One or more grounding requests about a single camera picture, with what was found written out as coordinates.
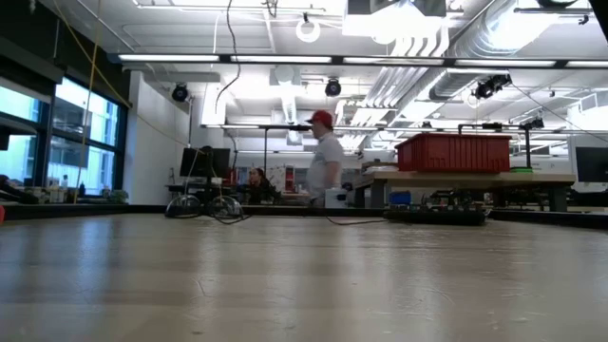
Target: plastic crate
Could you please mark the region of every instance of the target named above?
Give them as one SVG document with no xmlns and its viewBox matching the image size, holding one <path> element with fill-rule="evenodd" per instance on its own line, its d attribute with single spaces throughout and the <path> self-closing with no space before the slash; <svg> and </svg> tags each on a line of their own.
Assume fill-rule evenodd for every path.
<svg viewBox="0 0 608 342">
<path fill-rule="evenodd" d="M 395 146 L 400 171 L 508 172 L 508 136 L 422 133 Z"/>
</svg>

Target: computer monitor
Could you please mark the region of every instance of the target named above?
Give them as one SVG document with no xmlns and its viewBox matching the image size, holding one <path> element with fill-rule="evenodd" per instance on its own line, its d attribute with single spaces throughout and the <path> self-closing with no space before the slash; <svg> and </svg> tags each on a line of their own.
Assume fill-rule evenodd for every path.
<svg viewBox="0 0 608 342">
<path fill-rule="evenodd" d="M 180 176 L 188 177 L 188 175 L 190 177 L 229 178 L 230 148 L 184 148 Z"/>
<path fill-rule="evenodd" d="M 608 148 L 577 147 L 579 181 L 608 182 Z"/>
</svg>

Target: ceiling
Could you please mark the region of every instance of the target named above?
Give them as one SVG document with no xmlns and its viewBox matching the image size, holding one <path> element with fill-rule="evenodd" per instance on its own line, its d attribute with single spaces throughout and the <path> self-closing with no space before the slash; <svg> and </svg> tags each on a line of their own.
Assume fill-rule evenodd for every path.
<svg viewBox="0 0 608 342">
<path fill-rule="evenodd" d="M 57 11 L 55 1 L 73 27 L 91 40 L 95 38 L 96 21 L 88 10 L 97 12 L 98 0 L 41 0 L 44 5 Z M 242 4 L 252 3 L 251 0 L 235 0 L 235 3 L 238 4 L 238 1 Z M 169 6 L 172 2 L 183 5 L 201 3 L 196 0 L 142 0 L 140 4 Z M 205 2 L 207 3 L 225 6 L 227 0 Z M 453 38 L 489 3 L 489 0 L 464 0 L 464 14 L 447 23 L 450 37 Z M 290 3 L 290 0 L 279 0 L 279 5 L 326 8 L 329 15 L 315 17 L 327 24 L 321 25 L 318 40 L 304 43 L 296 37 L 295 26 L 301 17 L 297 13 L 280 13 L 276 19 L 271 18 L 271 21 L 277 22 L 271 22 L 270 28 L 264 22 L 262 9 L 259 13 L 231 13 L 230 22 L 237 38 L 238 53 L 387 55 L 394 48 L 394 44 L 377 44 L 370 37 L 343 35 L 339 27 L 344 1 L 291 0 Z M 100 16 L 109 27 L 104 28 L 100 43 L 107 52 L 211 53 L 214 51 L 214 41 L 215 52 L 232 52 L 232 39 L 224 12 L 138 9 L 133 1 L 102 0 Z M 517 52 L 515 57 L 608 59 L 608 45 L 598 22 L 592 18 L 587 25 L 581 26 L 579 19 L 562 17 Z M 517 29 L 513 28 L 513 34 L 518 34 Z M 215 71 L 221 75 L 224 83 L 230 82 L 236 75 L 236 67 L 231 65 L 153 65 L 153 68 L 157 73 L 168 74 L 169 77 L 181 72 Z M 246 122 L 248 118 L 262 120 L 264 117 L 270 118 L 271 110 L 280 110 L 281 99 L 273 96 L 274 92 L 268 86 L 271 68 L 272 66 L 242 66 L 240 79 L 230 89 L 237 104 L 229 104 L 227 108 L 229 122 Z M 309 86 L 296 96 L 298 110 L 335 110 L 339 99 L 327 98 L 323 93 L 323 84 L 329 77 L 339 78 L 346 97 L 365 97 L 376 81 L 380 68 L 306 66 L 300 72 L 302 80 Z M 594 88 L 608 87 L 608 72 L 605 71 L 513 70 L 511 77 L 515 86 L 558 114 L 565 113 L 565 108 L 573 104 L 576 98 L 588 95 Z M 201 91 L 201 86 L 202 84 L 189 85 L 195 94 Z M 511 86 L 482 102 L 477 108 L 460 101 L 440 106 L 435 112 L 441 114 L 440 121 L 506 121 L 535 107 L 538 105 L 534 101 Z M 561 120 L 546 115 L 545 124 L 560 126 Z"/>
</svg>

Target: window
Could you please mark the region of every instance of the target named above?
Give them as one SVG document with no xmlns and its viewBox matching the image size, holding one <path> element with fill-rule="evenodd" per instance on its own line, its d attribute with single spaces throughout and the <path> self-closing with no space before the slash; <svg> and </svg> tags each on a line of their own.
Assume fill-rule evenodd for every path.
<svg viewBox="0 0 608 342">
<path fill-rule="evenodd" d="M 41 105 L 37 99 L 0 86 L 0 112 L 38 122 Z"/>
<path fill-rule="evenodd" d="M 60 182 L 67 176 L 68 187 L 85 185 L 87 195 L 101 195 L 107 187 L 113 187 L 114 152 L 106 151 L 93 146 L 85 146 L 82 154 L 82 145 L 63 138 L 51 139 L 50 158 L 48 160 L 47 178 L 49 181 Z M 78 168 L 83 159 L 80 183 L 78 181 Z"/>
<path fill-rule="evenodd" d="M 116 145 L 118 106 L 91 93 L 88 112 L 88 89 L 64 79 L 57 85 L 53 127 L 78 135 L 86 134 L 95 142 Z"/>
<path fill-rule="evenodd" d="M 0 175 L 12 180 L 31 179 L 36 155 L 36 137 L 10 136 L 9 150 L 0 151 Z"/>
</svg>

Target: yellow cable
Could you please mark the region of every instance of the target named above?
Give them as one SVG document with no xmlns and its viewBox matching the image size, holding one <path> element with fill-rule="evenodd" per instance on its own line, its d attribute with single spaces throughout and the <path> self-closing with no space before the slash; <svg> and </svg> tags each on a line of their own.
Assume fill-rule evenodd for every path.
<svg viewBox="0 0 608 342">
<path fill-rule="evenodd" d="M 97 68 L 97 66 L 93 63 L 93 60 L 92 60 L 91 56 L 88 54 L 88 52 L 86 52 L 86 49 L 82 45 L 82 43 L 80 42 L 80 40 L 78 39 L 78 36 L 76 35 L 76 32 L 74 32 L 74 29 L 67 22 L 66 16 L 64 15 L 64 13 L 59 8 L 59 5 L 57 4 L 57 0 L 53 0 L 53 3 L 55 4 L 55 8 L 59 12 L 59 16 L 61 17 L 62 21 L 64 22 L 64 25 L 66 25 L 67 30 L 69 30 L 69 32 L 71 33 L 72 37 L 76 41 L 76 44 L 78 45 L 78 47 L 80 48 L 80 50 L 83 52 L 83 54 L 85 55 L 85 57 L 88 59 L 88 61 L 93 65 L 94 69 L 97 71 L 97 73 L 99 74 L 99 76 L 102 78 L 102 80 L 104 80 L 104 83 L 110 88 L 110 90 L 112 90 L 112 92 L 114 93 L 114 95 L 123 103 L 123 105 L 125 105 L 128 108 L 132 108 L 133 105 L 130 102 L 128 102 L 127 100 L 125 100 L 121 96 L 121 94 L 118 93 L 118 91 L 116 90 L 116 88 L 114 88 L 114 86 L 112 86 L 112 84 L 106 79 L 106 77 L 104 76 L 104 74 L 102 73 L 102 71 L 99 70 Z M 146 120 L 143 116 L 141 116 L 141 115 L 139 115 L 137 113 L 135 113 L 135 115 L 137 115 L 138 118 L 140 118 L 145 124 L 149 125 L 152 129 L 154 129 L 155 131 L 161 133 L 164 137 L 166 137 L 166 138 L 168 138 L 168 139 L 174 141 L 175 143 L 178 143 L 178 144 L 180 144 L 180 145 L 182 145 L 184 147 L 188 147 L 187 143 L 180 142 L 176 138 L 171 137 L 170 135 L 164 133 L 163 131 L 161 131 L 160 129 L 158 129 L 156 126 L 154 126 L 152 123 L 150 123 L 148 120 Z"/>
<path fill-rule="evenodd" d="M 97 61 L 97 46 L 99 45 L 99 41 L 101 38 L 101 30 L 100 30 L 100 20 L 102 12 L 102 0 L 98 0 L 97 2 L 97 23 L 95 25 L 95 45 L 93 46 L 93 59 L 91 61 L 91 73 L 88 80 L 88 95 L 86 97 L 86 110 L 85 110 L 85 124 L 83 125 L 83 141 L 80 146 L 80 161 L 78 163 L 78 178 L 76 179 L 76 187 L 78 188 L 78 184 L 80 183 L 80 177 L 83 171 L 83 164 L 85 163 L 85 150 L 86 150 L 86 131 L 87 123 L 88 123 L 88 109 L 91 103 L 91 93 L 93 92 L 93 81 L 95 79 L 95 62 Z M 78 200 L 78 196 L 74 196 L 74 204 L 76 204 Z"/>
</svg>

